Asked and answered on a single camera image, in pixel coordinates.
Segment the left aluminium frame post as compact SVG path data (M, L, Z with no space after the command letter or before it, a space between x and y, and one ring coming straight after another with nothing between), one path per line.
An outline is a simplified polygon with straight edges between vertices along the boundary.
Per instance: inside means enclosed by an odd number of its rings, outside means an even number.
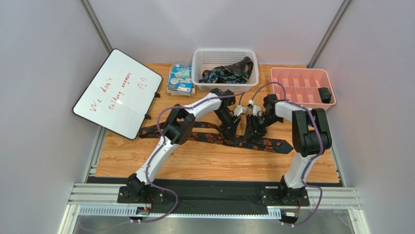
M87 17L89 18L93 28L95 29L95 32L98 38L100 39L105 51L107 52L107 54L109 54L113 50L113 47L111 46L111 43L107 35L105 34L104 28L102 27L91 2L89 0L80 0L79 2L81 3Z

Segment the right aluminium frame post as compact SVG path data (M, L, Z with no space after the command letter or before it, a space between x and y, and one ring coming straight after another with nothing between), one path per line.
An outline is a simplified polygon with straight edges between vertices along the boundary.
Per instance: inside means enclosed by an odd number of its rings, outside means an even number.
M337 12L335 13L333 19L331 20L328 28L326 29L320 43L318 44L314 54L312 55L309 63L307 64L307 68L314 68L319 61L320 57L322 56L324 50L326 49L327 45L329 44L332 36L336 32L337 28L342 22L342 19L347 14L350 6L352 5L353 0L343 0L341 2L340 7L338 8Z

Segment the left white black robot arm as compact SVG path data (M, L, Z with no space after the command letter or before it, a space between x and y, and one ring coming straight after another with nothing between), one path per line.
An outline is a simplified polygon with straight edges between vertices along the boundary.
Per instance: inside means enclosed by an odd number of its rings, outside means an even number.
M192 104L185 106L176 104L161 112L163 114L170 111L162 126L159 122L156 124L161 134L156 149L143 166L127 179L126 185L138 202L148 198L149 187L161 166L178 146L189 140L195 122L201 117L214 112L221 121L219 133L222 139L230 143L235 142L240 117L232 114L228 107L235 104L237 96L230 90L223 92L216 88Z

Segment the rolled black tie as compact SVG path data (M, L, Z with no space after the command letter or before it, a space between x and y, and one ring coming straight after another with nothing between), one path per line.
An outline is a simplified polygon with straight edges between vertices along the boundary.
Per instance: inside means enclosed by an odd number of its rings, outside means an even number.
M329 104L331 102L332 94L329 92L328 88L318 88L318 92L322 103Z

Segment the white plastic basket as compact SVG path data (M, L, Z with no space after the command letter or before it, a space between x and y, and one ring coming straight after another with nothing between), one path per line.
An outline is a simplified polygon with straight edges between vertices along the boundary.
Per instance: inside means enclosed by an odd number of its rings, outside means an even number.
M246 92L259 83L257 58L247 49L197 49L191 77L200 91Z

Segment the white whiteboard black frame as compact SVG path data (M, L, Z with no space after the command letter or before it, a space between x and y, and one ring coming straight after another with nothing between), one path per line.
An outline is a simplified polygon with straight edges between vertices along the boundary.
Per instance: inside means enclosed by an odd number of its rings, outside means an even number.
M160 74L113 49L72 112L127 139L135 139L162 81Z

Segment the blue white packet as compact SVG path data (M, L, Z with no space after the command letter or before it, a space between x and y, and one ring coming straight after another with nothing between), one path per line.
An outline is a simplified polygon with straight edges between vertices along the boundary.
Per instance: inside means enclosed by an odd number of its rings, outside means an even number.
M170 67L166 91L170 95L194 96L196 87L192 82L192 65L175 63Z

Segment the dark floral ties pile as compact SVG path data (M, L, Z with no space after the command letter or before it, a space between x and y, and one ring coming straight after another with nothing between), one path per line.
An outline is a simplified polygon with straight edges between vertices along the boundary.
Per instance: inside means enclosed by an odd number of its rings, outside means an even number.
M237 63L205 70L198 82L209 84L246 84L252 74L253 66L254 62L252 59L244 57Z

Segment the pink divided organizer tray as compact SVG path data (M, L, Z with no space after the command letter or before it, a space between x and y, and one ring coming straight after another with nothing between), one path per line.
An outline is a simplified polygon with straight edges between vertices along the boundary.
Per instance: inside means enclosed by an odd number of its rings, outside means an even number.
M308 108L328 110L337 103L328 73L323 69L279 68L270 70L270 81L281 83L286 90L286 98ZM332 94L331 102L321 102L318 88L326 87Z

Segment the aluminium frame post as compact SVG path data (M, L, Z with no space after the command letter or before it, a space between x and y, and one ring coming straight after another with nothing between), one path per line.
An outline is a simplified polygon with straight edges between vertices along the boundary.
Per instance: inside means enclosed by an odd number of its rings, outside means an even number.
M331 20L328 28L326 29L320 43L318 44L314 54L312 55L309 63L307 64L307 68L314 68L319 61L320 57L322 56L324 50L326 49L327 45L329 44L332 36L336 32L337 28L342 22L342 19L347 14L350 6L352 5L353 0L343 0L341 2L340 7L338 8L337 12L335 13L333 19Z
M91 2L89 0L80 0L79 2L81 3L87 17L89 18L93 28L95 29L95 32L98 38L100 39L105 51L107 52L107 54L109 54L113 50L113 47L111 46L111 43L107 35L105 34L104 28L102 27Z

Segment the black orange floral tie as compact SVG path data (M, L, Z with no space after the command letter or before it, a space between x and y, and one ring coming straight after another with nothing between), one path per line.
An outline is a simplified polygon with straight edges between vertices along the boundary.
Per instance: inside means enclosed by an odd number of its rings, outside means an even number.
M219 133L219 126L209 122L195 122L195 128L215 129L218 133L192 132L189 140L279 154L288 154L294 149L286 140L266 137L244 141L243 136L236 135L236 141L235 143L232 143L231 141L222 138L222 135ZM139 138L159 138L160 136L156 125L142 127L138 133Z

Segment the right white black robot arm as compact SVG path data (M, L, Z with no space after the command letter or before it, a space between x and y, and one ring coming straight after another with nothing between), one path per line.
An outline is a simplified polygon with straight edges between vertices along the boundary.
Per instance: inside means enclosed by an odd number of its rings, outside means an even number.
M244 140L254 140L266 134L266 128L285 119L292 123L292 143L295 150L289 170L282 177L277 198L288 204L305 195L306 178L325 150L331 148L332 138L326 112L322 108L310 109L290 100L278 99L275 94L264 98L264 108L248 102L252 111L246 117Z

